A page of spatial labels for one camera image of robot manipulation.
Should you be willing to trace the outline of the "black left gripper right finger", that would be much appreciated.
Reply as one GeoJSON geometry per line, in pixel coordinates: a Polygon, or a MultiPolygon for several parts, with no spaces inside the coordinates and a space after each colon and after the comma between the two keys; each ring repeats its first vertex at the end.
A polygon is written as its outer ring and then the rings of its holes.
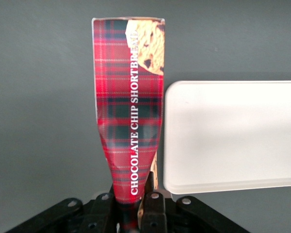
{"type": "Polygon", "coordinates": [[[163,194],[154,189],[154,173],[151,171],[145,184],[141,233],[166,233],[167,220],[163,194]]]}

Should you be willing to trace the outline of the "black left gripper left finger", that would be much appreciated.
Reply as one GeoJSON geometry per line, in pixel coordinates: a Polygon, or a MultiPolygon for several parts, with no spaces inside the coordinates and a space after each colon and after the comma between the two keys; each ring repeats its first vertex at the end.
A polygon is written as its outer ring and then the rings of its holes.
{"type": "Polygon", "coordinates": [[[79,233],[116,233],[117,209],[113,191],[102,193],[83,206],[79,233]]]}

